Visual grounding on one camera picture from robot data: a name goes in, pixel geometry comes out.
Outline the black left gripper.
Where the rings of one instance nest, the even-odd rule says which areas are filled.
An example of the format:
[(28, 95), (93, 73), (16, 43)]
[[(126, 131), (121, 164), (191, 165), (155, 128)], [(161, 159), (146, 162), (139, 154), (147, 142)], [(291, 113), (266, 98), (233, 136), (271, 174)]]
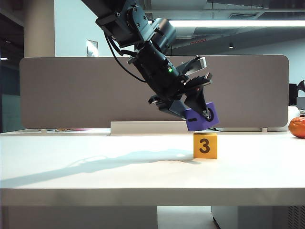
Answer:
[(213, 111), (207, 107), (203, 94), (203, 87), (210, 83), (209, 75), (188, 77), (206, 67), (203, 57), (196, 56), (175, 67), (153, 43), (145, 42), (130, 63), (155, 92), (149, 102), (156, 103), (161, 112), (185, 120), (184, 111), (189, 107), (206, 121), (213, 120)]

